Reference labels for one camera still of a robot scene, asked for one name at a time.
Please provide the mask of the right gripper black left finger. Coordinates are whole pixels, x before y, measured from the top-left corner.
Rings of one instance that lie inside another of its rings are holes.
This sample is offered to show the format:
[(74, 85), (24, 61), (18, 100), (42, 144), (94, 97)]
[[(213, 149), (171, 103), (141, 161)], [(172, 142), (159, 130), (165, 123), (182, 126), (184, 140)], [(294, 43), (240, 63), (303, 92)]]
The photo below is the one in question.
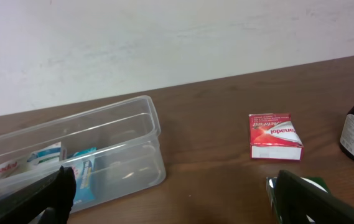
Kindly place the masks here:
[(39, 214), (39, 223), (66, 224), (76, 186), (73, 169), (61, 167), (0, 200), (0, 224), (30, 223)]

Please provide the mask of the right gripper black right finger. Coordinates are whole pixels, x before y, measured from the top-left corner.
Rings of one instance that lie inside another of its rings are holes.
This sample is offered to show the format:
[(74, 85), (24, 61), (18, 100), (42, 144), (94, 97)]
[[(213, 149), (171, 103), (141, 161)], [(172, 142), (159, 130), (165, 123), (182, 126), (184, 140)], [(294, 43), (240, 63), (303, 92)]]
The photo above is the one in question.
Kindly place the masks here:
[(280, 170), (276, 204), (283, 223), (354, 224), (354, 207), (287, 170)]

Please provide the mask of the green round-logo box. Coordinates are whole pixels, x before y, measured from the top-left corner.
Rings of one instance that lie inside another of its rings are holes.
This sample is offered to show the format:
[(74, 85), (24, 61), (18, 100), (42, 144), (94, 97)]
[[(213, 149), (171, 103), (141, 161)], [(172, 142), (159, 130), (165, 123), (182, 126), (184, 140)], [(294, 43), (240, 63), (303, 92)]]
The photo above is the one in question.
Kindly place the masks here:
[[(330, 193), (329, 187), (326, 185), (326, 183), (321, 177), (302, 177), (302, 179), (316, 186), (318, 189)], [(276, 196), (274, 193), (276, 181), (277, 181), (277, 177), (266, 177), (266, 192), (268, 194), (268, 199), (271, 204), (272, 213), (276, 218), (277, 223), (282, 224), (282, 218), (279, 214), (279, 209), (276, 204)]]

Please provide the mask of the white blue Panadol box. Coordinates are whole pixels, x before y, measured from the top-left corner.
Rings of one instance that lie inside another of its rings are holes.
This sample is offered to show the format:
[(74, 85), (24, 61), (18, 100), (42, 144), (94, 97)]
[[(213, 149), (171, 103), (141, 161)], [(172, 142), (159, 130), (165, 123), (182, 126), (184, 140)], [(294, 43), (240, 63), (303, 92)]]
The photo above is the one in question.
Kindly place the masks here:
[(62, 161), (66, 156), (67, 148), (61, 142), (55, 143), (0, 164), (0, 180), (37, 169), (46, 164)]

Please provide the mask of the blue Kool Fever box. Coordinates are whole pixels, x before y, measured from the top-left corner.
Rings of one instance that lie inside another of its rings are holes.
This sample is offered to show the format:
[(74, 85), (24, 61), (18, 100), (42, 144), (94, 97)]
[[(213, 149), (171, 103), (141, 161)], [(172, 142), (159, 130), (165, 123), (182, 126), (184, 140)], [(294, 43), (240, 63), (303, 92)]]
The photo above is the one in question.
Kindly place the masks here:
[(74, 205), (82, 205), (93, 201), (95, 196), (91, 190), (91, 175), (94, 170), (95, 158), (89, 157), (87, 159), (75, 161), (72, 165), (75, 172), (76, 193), (73, 199)]

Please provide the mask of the clear plastic container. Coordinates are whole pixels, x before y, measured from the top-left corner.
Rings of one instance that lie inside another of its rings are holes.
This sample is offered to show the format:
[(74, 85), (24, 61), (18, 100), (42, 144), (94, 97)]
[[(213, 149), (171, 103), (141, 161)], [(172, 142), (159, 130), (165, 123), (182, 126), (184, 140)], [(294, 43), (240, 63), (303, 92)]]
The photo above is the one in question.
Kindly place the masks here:
[(0, 200), (75, 161), (95, 158), (93, 201), (73, 212), (161, 183), (161, 127), (148, 96), (139, 96), (0, 136), (0, 164), (61, 142), (64, 160), (0, 180)]

